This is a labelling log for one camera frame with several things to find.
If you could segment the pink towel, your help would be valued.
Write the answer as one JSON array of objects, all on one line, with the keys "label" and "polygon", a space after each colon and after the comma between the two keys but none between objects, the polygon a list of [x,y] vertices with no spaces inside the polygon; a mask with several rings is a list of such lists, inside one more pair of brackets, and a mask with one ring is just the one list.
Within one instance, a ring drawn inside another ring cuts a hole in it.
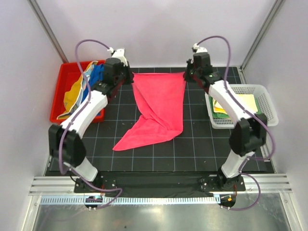
[{"label": "pink towel", "polygon": [[135,74],[132,88],[141,115],[113,150],[162,143],[180,135],[185,86],[182,72]]}]

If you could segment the green towel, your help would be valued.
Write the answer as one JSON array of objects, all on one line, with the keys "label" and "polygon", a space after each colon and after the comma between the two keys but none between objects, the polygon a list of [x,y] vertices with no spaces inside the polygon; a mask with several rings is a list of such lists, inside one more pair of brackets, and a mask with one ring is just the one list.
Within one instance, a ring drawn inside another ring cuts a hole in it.
[{"label": "green towel", "polygon": [[[237,94],[239,98],[241,98],[246,105],[253,110],[255,113],[260,114],[261,109],[259,108],[259,104],[257,99],[254,97],[253,94]],[[229,119],[229,115],[226,113],[226,111],[222,108],[222,106],[211,96],[208,97],[210,102],[210,108],[212,112],[212,116],[214,118],[223,118],[223,119]]]}]

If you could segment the yellow towel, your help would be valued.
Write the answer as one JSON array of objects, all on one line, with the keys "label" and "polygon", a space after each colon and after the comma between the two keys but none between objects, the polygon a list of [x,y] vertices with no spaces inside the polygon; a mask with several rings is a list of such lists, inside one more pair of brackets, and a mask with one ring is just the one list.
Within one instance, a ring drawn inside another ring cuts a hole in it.
[{"label": "yellow towel", "polygon": [[[253,94],[237,94],[237,96],[251,109],[253,112],[258,112],[258,106]],[[223,107],[212,98],[212,111],[219,114],[227,114]]]}]

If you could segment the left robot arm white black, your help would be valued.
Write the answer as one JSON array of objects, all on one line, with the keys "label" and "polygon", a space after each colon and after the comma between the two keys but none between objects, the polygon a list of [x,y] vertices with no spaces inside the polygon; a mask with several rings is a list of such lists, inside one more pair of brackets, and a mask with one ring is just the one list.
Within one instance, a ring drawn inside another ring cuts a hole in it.
[{"label": "left robot arm white black", "polygon": [[82,70],[81,76],[81,92],[87,95],[68,119],[50,126],[49,149],[62,174],[71,171],[95,193],[102,190],[103,180],[86,157],[82,138],[95,116],[116,96],[120,87],[133,83],[134,74],[124,56],[113,56],[102,65],[95,65],[90,75]]}]

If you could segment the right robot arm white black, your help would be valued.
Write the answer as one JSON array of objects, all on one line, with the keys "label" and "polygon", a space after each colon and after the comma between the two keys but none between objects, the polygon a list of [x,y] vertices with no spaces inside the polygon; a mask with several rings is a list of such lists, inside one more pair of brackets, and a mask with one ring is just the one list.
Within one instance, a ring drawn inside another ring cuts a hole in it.
[{"label": "right robot arm white black", "polygon": [[183,77],[188,82],[196,82],[207,97],[217,100],[234,125],[229,138],[231,150],[216,179],[219,190],[229,191],[239,181],[245,164],[265,144],[267,117],[248,110],[221,74],[213,71],[210,55],[206,51],[193,54],[193,58],[187,61]]}]

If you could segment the blue towel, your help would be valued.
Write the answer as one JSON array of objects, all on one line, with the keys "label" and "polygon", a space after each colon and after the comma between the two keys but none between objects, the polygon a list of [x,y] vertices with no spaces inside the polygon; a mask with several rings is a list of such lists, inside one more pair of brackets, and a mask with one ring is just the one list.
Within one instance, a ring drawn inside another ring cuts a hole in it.
[{"label": "blue towel", "polygon": [[86,81],[84,80],[84,76],[87,77],[88,83],[90,87],[93,87],[97,81],[103,80],[103,64],[98,64],[98,61],[92,61],[88,64],[87,68],[84,70],[83,74],[81,74],[81,88],[78,96],[79,105],[86,99],[88,95],[88,88]]}]

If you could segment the red plastic bin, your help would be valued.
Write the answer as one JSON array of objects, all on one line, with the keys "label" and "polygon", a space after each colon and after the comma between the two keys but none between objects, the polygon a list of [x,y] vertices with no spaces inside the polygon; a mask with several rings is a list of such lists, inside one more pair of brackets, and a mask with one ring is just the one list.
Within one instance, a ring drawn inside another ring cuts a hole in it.
[{"label": "red plastic bin", "polygon": [[81,73],[77,63],[65,63],[61,65],[51,107],[50,121],[52,123],[59,125],[64,121],[64,119],[57,118],[65,111],[64,94],[71,89],[80,75]]}]

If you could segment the orange mustard towel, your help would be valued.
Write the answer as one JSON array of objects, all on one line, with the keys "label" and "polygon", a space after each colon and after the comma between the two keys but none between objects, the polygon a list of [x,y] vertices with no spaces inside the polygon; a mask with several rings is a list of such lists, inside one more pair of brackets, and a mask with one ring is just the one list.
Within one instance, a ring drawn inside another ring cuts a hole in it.
[{"label": "orange mustard towel", "polygon": [[[99,80],[99,77],[95,77],[92,73],[98,61],[92,61],[88,64],[84,70],[84,74],[87,77],[90,87]],[[57,116],[57,119],[68,119],[79,108],[82,102],[87,98],[89,89],[87,88],[86,81],[83,78],[83,74],[79,72],[79,78],[72,84],[69,91],[64,93],[64,112]]]}]

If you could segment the white perforated plastic basket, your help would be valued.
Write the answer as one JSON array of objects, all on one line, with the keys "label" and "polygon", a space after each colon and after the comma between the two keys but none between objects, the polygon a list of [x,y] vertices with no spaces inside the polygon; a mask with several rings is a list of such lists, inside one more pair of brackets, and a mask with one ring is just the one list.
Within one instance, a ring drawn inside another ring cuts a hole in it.
[{"label": "white perforated plastic basket", "polygon": [[[264,86],[256,84],[231,84],[231,88],[236,94],[253,94],[258,101],[261,112],[267,116],[268,127],[278,125],[279,120],[277,112],[272,103],[270,95],[268,94],[267,89]],[[212,116],[208,97],[209,96],[205,93],[205,102],[212,128],[233,129],[234,125],[230,119],[214,118]]]}]

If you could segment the black grid mat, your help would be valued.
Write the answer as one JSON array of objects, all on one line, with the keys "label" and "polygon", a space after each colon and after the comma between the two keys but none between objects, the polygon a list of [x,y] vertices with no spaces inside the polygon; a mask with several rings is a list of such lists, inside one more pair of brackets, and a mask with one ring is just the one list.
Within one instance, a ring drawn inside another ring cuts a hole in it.
[{"label": "black grid mat", "polygon": [[173,140],[114,151],[114,145],[140,117],[132,87],[124,85],[105,108],[104,120],[83,136],[86,156],[100,171],[216,171],[230,152],[228,129],[212,128],[205,93],[187,83],[183,101],[183,132]]}]

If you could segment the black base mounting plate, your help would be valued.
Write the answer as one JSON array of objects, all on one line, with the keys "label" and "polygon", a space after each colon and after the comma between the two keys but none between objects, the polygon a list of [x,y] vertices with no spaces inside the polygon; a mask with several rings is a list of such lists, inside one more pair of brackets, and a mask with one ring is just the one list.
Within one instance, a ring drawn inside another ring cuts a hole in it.
[{"label": "black base mounting plate", "polygon": [[215,172],[100,172],[103,189],[122,188],[121,197],[190,198],[246,190],[243,177],[224,184]]}]

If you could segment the right aluminium frame post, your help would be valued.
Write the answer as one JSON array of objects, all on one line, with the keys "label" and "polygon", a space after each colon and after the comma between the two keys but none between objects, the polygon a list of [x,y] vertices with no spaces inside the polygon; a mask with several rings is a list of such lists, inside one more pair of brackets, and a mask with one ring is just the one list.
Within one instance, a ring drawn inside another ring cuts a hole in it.
[{"label": "right aluminium frame post", "polygon": [[258,46],[260,45],[261,41],[265,37],[267,31],[269,30],[271,24],[273,23],[274,19],[276,18],[277,14],[279,13],[281,7],[285,3],[285,0],[275,0],[274,4],[272,5],[269,13],[267,14],[260,30],[257,33],[246,57],[244,58],[240,70],[243,72],[245,68],[248,66],[251,58],[253,57],[254,53],[256,52]]}]

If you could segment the aluminium frame post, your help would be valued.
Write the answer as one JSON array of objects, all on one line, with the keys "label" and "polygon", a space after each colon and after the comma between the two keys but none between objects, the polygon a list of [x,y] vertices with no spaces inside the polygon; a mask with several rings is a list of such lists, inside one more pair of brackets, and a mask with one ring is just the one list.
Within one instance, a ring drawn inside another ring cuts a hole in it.
[{"label": "aluminium frame post", "polygon": [[30,7],[32,8],[35,16],[37,17],[38,21],[40,22],[43,30],[45,31],[47,37],[49,38],[51,44],[55,48],[58,56],[60,57],[62,63],[68,63],[68,59],[58,41],[56,38],[51,26],[49,25],[42,9],[40,8],[38,2],[36,0],[28,0],[28,3]]},{"label": "aluminium frame post", "polygon": [[265,37],[267,31],[269,30],[271,24],[273,23],[274,19],[276,18],[277,14],[279,13],[281,7],[285,3],[285,0],[275,0],[274,4],[272,5],[269,13],[267,14],[260,30],[257,33],[246,57],[244,58],[240,70],[243,72],[245,68],[248,66],[251,58],[253,57],[254,53],[256,52],[258,46],[260,45],[261,41]]}]

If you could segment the left aluminium frame post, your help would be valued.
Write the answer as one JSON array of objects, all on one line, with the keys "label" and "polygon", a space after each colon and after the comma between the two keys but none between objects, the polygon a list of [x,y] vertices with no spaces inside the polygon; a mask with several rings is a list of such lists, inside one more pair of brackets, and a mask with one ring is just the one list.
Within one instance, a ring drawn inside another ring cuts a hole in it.
[{"label": "left aluminium frame post", "polygon": [[30,7],[32,8],[35,16],[37,17],[38,21],[40,22],[43,30],[45,31],[47,37],[49,38],[51,44],[55,48],[58,56],[60,57],[62,63],[68,63],[68,59],[58,41],[56,38],[51,26],[49,25],[42,9],[40,8],[38,2],[36,0],[28,0],[28,3]]}]

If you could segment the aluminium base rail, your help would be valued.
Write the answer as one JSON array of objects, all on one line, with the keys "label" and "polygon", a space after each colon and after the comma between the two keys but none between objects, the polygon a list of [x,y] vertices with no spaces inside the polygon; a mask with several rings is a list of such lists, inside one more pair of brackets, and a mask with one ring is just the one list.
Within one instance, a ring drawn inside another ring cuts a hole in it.
[{"label": "aluminium base rail", "polygon": [[[262,193],[291,193],[286,174],[252,174]],[[67,195],[74,192],[75,184],[69,177],[34,177],[29,195]]]}]

